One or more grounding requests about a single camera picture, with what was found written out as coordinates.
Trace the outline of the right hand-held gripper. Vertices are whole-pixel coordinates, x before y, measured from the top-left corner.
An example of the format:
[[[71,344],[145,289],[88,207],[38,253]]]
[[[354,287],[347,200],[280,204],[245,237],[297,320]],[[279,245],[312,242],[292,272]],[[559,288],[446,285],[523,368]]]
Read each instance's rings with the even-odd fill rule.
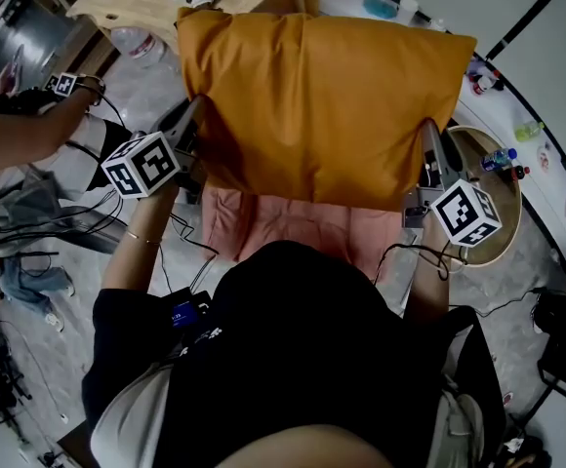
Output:
[[[431,213],[451,244],[464,248],[482,244],[503,227],[491,195],[464,180],[461,151],[446,130],[440,131],[433,119],[426,118],[420,134],[424,153],[430,152],[434,158],[442,187],[418,186],[410,193],[405,200],[403,226],[422,228],[425,216]]]

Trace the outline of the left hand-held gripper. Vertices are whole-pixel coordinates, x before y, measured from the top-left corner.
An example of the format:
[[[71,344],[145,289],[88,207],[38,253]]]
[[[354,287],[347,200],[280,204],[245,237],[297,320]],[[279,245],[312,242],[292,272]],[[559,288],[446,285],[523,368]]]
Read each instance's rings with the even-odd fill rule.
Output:
[[[195,142],[207,107],[202,95],[176,103],[153,123],[151,134],[121,144],[101,163],[122,199],[149,197],[169,180],[188,195],[199,196],[206,173]]]

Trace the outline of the orange pillow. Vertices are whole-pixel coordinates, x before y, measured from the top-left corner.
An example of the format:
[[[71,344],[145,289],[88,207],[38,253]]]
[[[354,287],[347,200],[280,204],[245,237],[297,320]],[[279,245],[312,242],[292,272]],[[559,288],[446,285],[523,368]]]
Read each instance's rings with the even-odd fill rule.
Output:
[[[470,36],[347,17],[182,8],[182,78],[206,100],[209,182],[252,195],[397,212],[444,129]]]

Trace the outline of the person's left forearm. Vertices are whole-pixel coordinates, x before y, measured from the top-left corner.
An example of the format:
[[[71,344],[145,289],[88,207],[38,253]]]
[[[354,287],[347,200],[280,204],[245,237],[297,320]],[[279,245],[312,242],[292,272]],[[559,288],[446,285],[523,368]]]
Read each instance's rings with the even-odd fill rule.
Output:
[[[154,194],[138,201],[127,230],[102,277],[104,290],[147,293],[162,237],[179,194],[169,180]]]

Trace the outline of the person's right forearm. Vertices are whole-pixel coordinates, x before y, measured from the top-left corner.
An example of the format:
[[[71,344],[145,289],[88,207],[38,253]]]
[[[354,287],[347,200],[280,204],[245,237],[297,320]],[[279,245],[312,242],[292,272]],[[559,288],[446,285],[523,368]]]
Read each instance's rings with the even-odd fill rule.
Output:
[[[439,221],[429,212],[424,218],[422,250],[414,271],[404,311],[404,320],[428,325],[441,319],[449,310],[449,279],[445,268],[431,251],[441,253],[448,238]]]

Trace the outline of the blue label drink bottle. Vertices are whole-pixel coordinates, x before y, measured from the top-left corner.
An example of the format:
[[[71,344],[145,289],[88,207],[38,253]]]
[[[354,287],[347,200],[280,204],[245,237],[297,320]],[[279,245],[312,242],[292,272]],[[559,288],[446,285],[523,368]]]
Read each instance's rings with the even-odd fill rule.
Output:
[[[480,166],[485,172],[495,172],[510,166],[516,157],[517,151],[514,148],[501,148],[482,156]]]

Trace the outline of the round beige side table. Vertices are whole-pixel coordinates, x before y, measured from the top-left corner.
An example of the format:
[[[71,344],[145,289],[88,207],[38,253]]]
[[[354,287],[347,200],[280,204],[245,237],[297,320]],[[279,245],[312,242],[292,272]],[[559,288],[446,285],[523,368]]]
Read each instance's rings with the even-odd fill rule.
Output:
[[[469,267],[482,267],[498,260],[512,244],[522,214],[521,189],[518,182],[504,181],[495,173],[482,170],[480,159],[502,148],[492,137],[468,126],[450,127],[448,133],[460,150],[469,182],[491,196],[503,225],[479,246],[463,251]]]

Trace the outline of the red and white bottle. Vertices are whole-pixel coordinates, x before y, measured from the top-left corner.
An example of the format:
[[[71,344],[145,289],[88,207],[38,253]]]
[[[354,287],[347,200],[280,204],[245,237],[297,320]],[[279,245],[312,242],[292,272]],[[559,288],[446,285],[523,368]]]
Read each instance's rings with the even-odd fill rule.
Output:
[[[469,74],[468,80],[472,91],[478,96],[482,96],[492,90],[501,92],[505,87],[499,70],[493,70],[483,74]]]

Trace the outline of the green drink bottle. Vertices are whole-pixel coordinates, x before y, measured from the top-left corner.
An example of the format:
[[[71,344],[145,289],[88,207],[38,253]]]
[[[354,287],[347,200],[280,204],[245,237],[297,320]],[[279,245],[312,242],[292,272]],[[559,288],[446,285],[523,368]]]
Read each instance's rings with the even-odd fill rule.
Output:
[[[513,134],[517,142],[523,143],[539,137],[545,132],[544,122],[528,121],[513,129]]]

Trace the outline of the large clear water bottle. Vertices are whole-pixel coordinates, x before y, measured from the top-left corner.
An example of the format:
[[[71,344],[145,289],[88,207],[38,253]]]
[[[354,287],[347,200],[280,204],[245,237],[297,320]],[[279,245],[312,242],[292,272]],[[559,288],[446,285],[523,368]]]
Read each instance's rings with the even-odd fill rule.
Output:
[[[123,56],[141,68],[160,63],[166,51],[159,37],[140,27],[114,27],[110,31],[110,40]]]

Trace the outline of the white low ledge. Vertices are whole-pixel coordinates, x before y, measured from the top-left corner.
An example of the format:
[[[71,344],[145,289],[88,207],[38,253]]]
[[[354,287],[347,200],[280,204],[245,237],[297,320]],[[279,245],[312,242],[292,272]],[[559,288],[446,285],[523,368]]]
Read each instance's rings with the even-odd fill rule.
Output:
[[[400,0],[386,1],[397,9]],[[328,15],[380,20],[368,15],[362,2],[363,0],[320,0],[320,9]],[[527,142],[515,140],[514,127],[531,120],[542,120],[508,79],[503,78],[503,82],[505,87],[501,92],[492,90],[478,96],[465,77],[452,117],[460,125],[485,132],[501,146],[517,148],[516,163],[531,169],[529,175],[520,181],[522,197],[532,209],[531,215],[550,236],[550,242],[566,264],[565,155],[549,131]],[[547,173],[541,170],[537,156],[538,148],[544,144],[549,148],[550,164]]]

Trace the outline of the teal fluffy cloth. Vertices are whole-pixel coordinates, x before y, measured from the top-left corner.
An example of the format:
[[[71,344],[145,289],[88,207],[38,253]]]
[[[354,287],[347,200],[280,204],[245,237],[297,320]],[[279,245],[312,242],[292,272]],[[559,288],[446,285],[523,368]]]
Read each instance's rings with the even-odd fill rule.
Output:
[[[365,12],[381,20],[392,20],[397,15],[397,9],[386,0],[363,0]]]

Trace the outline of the person's black t-shirt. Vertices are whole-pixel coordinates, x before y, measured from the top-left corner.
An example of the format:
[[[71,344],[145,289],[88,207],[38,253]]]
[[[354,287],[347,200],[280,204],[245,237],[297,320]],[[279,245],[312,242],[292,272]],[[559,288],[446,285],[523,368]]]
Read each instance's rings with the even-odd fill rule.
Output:
[[[505,430],[475,312],[415,325],[357,268],[279,241],[197,323],[101,289],[83,403],[101,468],[482,468]]]

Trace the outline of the black recorder with blue screen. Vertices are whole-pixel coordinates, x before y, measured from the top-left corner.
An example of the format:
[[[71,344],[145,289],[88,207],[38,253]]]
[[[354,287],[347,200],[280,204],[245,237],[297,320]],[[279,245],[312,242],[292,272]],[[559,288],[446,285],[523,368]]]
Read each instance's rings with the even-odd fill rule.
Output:
[[[166,296],[169,300],[172,327],[182,329],[200,321],[211,308],[212,299],[208,292],[193,292],[183,288]]]

